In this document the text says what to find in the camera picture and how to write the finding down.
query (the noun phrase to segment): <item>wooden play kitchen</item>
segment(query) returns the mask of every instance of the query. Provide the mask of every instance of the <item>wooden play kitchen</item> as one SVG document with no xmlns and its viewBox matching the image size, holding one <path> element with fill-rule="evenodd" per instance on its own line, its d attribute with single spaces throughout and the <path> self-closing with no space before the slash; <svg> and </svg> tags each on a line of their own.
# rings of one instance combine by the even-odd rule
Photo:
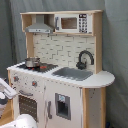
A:
<svg viewBox="0 0 128 128">
<path fill-rule="evenodd" d="M 12 117 L 30 114 L 38 128 L 105 128 L 106 86 L 114 76 L 102 71 L 102 11 L 21 13 L 27 57 L 8 68 L 18 93 Z"/>
</svg>

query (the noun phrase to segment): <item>gray wall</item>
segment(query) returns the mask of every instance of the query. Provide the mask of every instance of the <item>gray wall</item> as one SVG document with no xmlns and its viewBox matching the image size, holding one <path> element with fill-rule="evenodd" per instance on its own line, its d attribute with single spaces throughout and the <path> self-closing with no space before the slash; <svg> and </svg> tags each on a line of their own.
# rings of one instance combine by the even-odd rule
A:
<svg viewBox="0 0 128 128">
<path fill-rule="evenodd" d="M 9 0 L 0 0 L 0 76 L 7 78 L 8 66 L 13 64 L 11 9 Z"/>
<path fill-rule="evenodd" d="M 102 9 L 103 69 L 116 77 L 107 87 L 107 121 L 128 128 L 128 0 L 11 0 L 18 62 L 26 58 L 20 12 Z"/>
</svg>

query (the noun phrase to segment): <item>burner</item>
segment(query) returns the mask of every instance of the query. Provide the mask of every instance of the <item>burner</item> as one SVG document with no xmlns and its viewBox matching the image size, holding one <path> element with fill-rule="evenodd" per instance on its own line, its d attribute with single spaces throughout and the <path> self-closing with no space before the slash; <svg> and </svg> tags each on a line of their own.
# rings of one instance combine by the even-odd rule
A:
<svg viewBox="0 0 128 128">
<path fill-rule="evenodd" d="M 47 63 L 41 63 L 40 67 L 34 67 L 34 68 L 30 68 L 30 67 L 26 67 L 25 64 L 17 66 L 19 68 L 23 68 L 26 70 L 32 70 L 32 71 L 36 71 L 36 72 L 47 72 L 55 67 L 58 67 L 58 65 L 53 65 L 53 64 L 47 64 Z"/>
</svg>

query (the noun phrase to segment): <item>curved faucet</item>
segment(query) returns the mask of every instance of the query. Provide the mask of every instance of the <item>curved faucet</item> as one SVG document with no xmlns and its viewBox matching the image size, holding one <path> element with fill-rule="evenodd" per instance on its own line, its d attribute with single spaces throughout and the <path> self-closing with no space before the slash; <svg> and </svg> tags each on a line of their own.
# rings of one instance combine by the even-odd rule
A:
<svg viewBox="0 0 128 128">
<path fill-rule="evenodd" d="M 89 51 L 84 50 L 84 51 L 80 52 L 79 62 L 76 64 L 76 67 L 78 67 L 78 69 L 81 69 L 81 70 L 86 68 L 86 62 L 85 62 L 85 64 L 81 62 L 81 57 L 84 53 L 89 55 L 89 57 L 91 59 L 91 65 L 94 65 L 94 58 L 93 58 L 92 54 Z"/>
</svg>

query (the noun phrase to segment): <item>backsplash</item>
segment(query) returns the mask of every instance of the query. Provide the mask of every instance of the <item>backsplash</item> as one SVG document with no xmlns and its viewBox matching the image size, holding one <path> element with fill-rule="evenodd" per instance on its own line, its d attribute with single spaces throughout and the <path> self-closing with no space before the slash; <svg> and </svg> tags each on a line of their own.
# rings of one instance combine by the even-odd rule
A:
<svg viewBox="0 0 128 128">
<path fill-rule="evenodd" d="M 39 57 L 41 62 L 75 68 L 81 51 L 88 50 L 94 56 L 94 40 L 94 37 L 78 35 L 36 34 L 33 35 L 34 56 Z M 86 54 L 82 56 L 82 62 L 85 61 L 87 69 L 94 70 Z"/>
</svg>

